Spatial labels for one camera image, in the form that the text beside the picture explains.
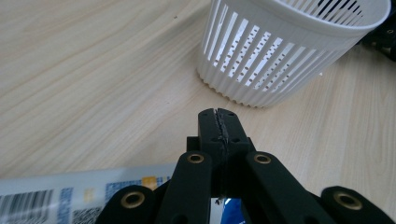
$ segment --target wood grain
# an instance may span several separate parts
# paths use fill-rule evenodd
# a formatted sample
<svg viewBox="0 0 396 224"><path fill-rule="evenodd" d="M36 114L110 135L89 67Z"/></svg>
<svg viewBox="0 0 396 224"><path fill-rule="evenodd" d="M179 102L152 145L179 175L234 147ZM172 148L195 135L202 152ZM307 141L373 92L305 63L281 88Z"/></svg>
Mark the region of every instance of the wood grain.
<svg viewBox="0 0 396 224"><path fill-rule="evenodd" d="M356 46L280 105L238 105L195 70L209 4L1 1L0 177L176 162L222 107L308 190L352 188L396 219L396 63Z"/></svg>

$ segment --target light wood surface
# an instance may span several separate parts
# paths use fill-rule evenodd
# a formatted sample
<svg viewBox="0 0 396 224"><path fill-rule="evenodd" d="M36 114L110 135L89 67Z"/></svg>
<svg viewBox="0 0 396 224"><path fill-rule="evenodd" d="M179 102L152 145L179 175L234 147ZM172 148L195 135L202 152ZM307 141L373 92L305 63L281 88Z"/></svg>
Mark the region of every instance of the light wood surface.
<svg viewBox="0 0 396 224"><path fill-rule="evenodd" d="M222 107L308 190L352 188L396 219L396 63L357 46L280 105L238 105L195 70L209 5L1 1L0 177L176 162Z"/></svg>

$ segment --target white plastic basket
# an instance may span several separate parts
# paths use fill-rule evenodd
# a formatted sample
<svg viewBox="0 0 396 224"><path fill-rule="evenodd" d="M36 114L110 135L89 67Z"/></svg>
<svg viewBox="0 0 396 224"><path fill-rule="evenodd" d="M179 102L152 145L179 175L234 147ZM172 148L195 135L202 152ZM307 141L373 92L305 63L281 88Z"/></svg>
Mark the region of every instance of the white plastic basket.
<svg viewBox="0 0 396 224"><path fill-rule="evenodd" d="M381 24L389 0L212 0L201 79L264 107L299 90Z"/></svg>

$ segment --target qr code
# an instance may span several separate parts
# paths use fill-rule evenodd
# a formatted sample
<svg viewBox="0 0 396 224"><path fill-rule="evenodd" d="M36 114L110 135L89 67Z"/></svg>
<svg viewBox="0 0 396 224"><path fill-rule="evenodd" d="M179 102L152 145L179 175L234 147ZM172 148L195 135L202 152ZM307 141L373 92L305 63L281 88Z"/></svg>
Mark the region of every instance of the qr code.
<svg viewBox="0 0 396 224"><path fill-rule="evenodd" d="M73 224L94 224L101 210L100 207L76 210L73 212Z"/></svg>

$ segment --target brass ring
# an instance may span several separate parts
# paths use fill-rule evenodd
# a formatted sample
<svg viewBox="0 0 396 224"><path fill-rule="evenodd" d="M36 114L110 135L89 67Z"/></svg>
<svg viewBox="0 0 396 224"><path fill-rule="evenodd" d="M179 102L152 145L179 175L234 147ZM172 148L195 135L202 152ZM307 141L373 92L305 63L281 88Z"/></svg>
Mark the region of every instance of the brass ring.
<svg viewBox="0 0 396 224"><path fill-rule="evenodd" d="M342 191L336 191L333 196L335 201L343 205L345 208L351 210L361 210L363 208L361 201L350 194L344 193Z"/></svg>
<svg viewBox="0 0 396 224"><path fill-rule="evenodd" d="M204 156L200 154L191 154L188 158L187 161L191 163L201 163L204 161Z"/></svg>
<svg viewBox="0 0 396 224"><path fill-rule="evenodd" d="M261 164L268 164L271 162L271 158L265 155L257 154L254 156L254 161L261 163Z"/></svg>
<svg viewBox="0 0 396 224"><path fill-rule="evenodd" d="M128 202L128 198L132 197L132 196L135 196L135 198L131 202ZM145 201L145 195L142 192L133 191L133 192L126 193L122 197L121 205L125 208L136 208L136 207L140 206L140 204L142 204L143 201Z"/></svg>

